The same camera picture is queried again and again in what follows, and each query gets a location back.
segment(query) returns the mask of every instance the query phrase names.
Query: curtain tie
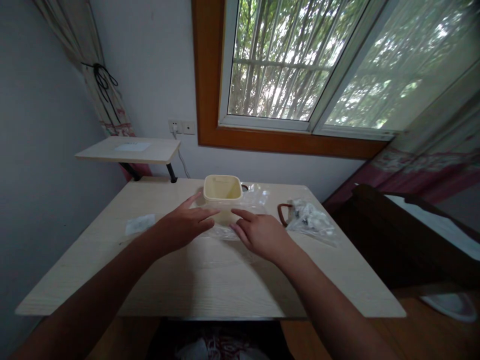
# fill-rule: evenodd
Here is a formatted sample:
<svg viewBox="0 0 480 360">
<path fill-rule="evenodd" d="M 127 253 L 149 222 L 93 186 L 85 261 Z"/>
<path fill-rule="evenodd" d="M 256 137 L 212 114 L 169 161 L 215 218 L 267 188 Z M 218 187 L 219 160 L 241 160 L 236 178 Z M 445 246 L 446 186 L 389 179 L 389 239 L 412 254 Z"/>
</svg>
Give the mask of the curtain tie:
<svg viewBox="0 0 480 360">
<path fill-rule="evenodd" d="M 110 88 L 109 82 L 107 81 L 107 77 L 105 76 L 105 74 L 100 73 L 100 70 L 103 70 L 103 72 L 108 75 L 108 78 L 110 79 L 113 86 L 118 86 L 119 85 L 118 81 L 109 73 L 107 68 L 105 66 L 103 66 L 102 64 L 99 64 L 97 62 L 94 63 L 93 65 L 90 65 L 90 64 L 87 64 L 87 63 L 84 63 L 84 62 L 82 62 L 82 64 L 85 65 L 86 67 L 93 68 L 93 75 L 95 76 L 96 85 L 98 86 L 98 90 L 100 91 L 100 94 L 103 96 L 105 101 L 107 103 L 110 103 L 111 109 L 113 110 L 113 113 L 115 114 L 116 120 L 118 121 L 119 124 L 121 124 L 119 116 L 117 115 L 117 111 L 115 110 L 114 104 L 112 103 L 112 100 L 110 99 L 109 93 L 107 92 L 107 90 Z M 107 111 L 106 114 L 108 115 L 108 118 L 110 119 L 110 123 L 113 126 L 114 124 L 112 123 L 112 119 L 110 118 L 109 112 Z"/>
</svg>

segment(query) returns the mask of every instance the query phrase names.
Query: white sheer curtain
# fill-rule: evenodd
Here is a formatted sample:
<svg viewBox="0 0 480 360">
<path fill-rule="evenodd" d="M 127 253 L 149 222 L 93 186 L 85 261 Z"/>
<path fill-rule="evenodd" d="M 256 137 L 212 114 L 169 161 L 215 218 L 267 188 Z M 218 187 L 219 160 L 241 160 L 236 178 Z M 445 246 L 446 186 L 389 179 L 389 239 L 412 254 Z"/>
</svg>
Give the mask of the white sheer curtain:
<svg viewBox="0 0 480 360">
<path fill-rule="evenodd" d="M 107 135 L 135 136 L 117 81 L 105 68 L 90 3 L 85 0 L 34 0 L 56 36 L 75 61 L 81 63 L 100 124 Z"/>
</svg>

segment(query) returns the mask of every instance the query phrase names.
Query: white paper on shelf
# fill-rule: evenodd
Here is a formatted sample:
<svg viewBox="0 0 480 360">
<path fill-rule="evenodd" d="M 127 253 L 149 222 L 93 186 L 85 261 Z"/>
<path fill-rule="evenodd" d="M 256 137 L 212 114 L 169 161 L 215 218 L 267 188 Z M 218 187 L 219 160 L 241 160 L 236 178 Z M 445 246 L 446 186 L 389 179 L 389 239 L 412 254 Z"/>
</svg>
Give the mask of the white paper on shelf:
<svg viewBox="0 0 480 360">
<path fill-rule="evenodd" d="M 452 220 L 425 211 L 420 206 L 406 203 L 403 197 L 385 196 L 472 259 L 480 261 L 480 243 L 467 236 Z"/>
<path fill-rule="evenodd" d="M 120 146 L 117 146 L 115 151 L 136 151 L 140 152 L 150 146 L 149 142 L 126 142 Z"/>
<path fill-rule="evenodd" d="M 145 216 L 139 216 L 133 219 L 129 219 L 126 222 L 125 235 L 132 235 L 140 233 L 148 228 L 151 228 L 155 224 L 155 214 L 148 214 Z"/>
</svg>

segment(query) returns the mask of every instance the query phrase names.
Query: wall socket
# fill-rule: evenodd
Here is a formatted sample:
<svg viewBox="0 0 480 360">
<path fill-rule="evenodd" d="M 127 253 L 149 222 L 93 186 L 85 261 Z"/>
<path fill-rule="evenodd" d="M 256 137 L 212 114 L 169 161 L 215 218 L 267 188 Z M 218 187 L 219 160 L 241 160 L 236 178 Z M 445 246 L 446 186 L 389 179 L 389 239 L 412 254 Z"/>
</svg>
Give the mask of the wall socket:
<svg viewBox="0 0 480 360">
<path fill-rule="evenodd" d="M 195 121 L 181 121 L 184 134 L 195 135 Z"/>
<path fill-rule="evenodd" d="M 168 128 L 170 129 L 170 132 L 173 134 L 175 132 L 175 126 L 176 126 L 176 133 L 177 134 L 182 134 L 182 122 L 179 120 L 168 120 Z"/>
</svg>

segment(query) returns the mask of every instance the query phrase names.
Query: plastic bag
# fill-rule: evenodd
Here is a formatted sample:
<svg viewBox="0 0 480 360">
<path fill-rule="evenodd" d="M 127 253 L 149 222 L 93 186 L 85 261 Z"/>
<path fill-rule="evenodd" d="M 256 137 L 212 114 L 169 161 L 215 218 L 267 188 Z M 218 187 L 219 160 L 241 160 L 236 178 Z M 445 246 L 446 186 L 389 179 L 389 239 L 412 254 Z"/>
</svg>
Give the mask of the plastic bag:
<svg viewBox="0 0 480 360">
<path fill-rule="evenodd" d="M 220 213 L 212 216 L 215 225 L 199 235 L 199 238 L 218 238 L 222 240 L 240 240 L 230 224 L 235 224 L 239 216 L 231 212 L 232 209 L 247 210 L 255 215 L 268 214 L 265 203 L 270 195 L 268 190 L 263 189 L 261 184 L 252 184 L 243 192 L 240 202 L 217 201 L 214 204 L 205 204 L 202 208 L 220 209 Z"/>
<path fill-rule="evenodd" d="M 336 248 L 338 234 L 335 226 L 324 212 L 318 210 L 311 202 L 297 198 L 289 201 L 292 205 L 288 213 L 288 231 L 305 234 L 323 244 Z"/>
</svg>

